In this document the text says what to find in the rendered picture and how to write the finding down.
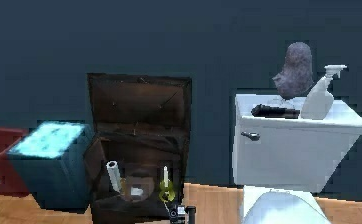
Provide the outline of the white paper roll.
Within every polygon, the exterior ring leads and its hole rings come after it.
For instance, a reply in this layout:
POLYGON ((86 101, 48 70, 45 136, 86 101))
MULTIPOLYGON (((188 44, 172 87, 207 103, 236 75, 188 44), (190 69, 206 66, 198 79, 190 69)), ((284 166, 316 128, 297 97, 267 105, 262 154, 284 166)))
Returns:
POLYGON ((116 161, 108 161, 106 164, 106 168, 113 190, 121 193, 122 185, 118 163, 116 161))

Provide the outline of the brown open cardboard box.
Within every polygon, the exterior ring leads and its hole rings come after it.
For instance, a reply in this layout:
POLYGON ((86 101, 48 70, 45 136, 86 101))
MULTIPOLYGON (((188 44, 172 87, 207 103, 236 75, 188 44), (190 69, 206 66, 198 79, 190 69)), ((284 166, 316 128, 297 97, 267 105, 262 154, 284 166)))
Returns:
POLYGON ((89 73, 95 136, 84 153, 93 224, 161 221, 182 202, 191 132, 189 77, 89 73), (113 190, 106 164, 118 163, 122 192, 113 190), (158 195, 168 168, 175 199, 158 195), (131 188, 143 189, 131 196, 131 188))

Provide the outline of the teal box with pale top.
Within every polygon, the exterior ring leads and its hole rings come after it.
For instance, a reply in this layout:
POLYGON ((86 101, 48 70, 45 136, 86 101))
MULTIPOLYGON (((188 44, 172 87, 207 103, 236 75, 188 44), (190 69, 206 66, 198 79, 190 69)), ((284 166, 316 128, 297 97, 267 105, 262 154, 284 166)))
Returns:
POLYGON ((87 124, 45 121, 7 152, 40 208, 86 211, 90 190, 83 155, 92 138, 87 124))

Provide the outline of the white toilet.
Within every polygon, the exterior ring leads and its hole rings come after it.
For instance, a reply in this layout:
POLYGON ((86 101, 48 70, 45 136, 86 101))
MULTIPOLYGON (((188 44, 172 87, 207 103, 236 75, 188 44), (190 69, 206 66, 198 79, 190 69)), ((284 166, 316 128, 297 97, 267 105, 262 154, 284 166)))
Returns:
POLYGON ((362 117, 341 100, 323 120, 254 117, 259 104, 276 106, 278 97, 235 96, 232 168, 234 183, 243 187, 240 224, 332 224, 313 195, 362 136, 362 117))

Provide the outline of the flat black object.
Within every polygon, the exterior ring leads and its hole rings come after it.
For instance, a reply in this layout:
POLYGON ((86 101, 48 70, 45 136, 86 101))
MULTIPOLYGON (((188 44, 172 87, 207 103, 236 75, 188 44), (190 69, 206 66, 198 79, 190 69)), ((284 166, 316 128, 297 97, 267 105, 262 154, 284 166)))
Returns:
POLYGON ((251 114, 254 117, 297 119, 300 115, 300 111, 259 104, 251 110, 251 114))

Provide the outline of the red bin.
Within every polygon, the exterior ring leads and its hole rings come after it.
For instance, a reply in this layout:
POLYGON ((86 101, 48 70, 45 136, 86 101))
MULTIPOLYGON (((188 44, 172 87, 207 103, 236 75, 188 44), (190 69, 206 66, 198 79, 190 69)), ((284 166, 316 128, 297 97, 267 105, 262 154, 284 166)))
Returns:
POLYGON ((27 130, 0 127, 0 195, 26 197, 29 194, 23 180, 11 164, 7 152, 28 134, 27 130))

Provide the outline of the white spray bottle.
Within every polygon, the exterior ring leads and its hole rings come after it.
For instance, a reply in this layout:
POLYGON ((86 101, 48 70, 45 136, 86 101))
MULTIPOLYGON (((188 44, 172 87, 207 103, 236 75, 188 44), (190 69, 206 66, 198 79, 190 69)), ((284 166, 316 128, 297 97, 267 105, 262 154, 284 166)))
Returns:
POLYGON ((323 120, 327 116, 334 102, 328 86, 334 77, 340 77, 340 73, 347 68, 344 64, 324 67, 325 75, 312 87, 301 108, 300 116, 303 119, 323 120))

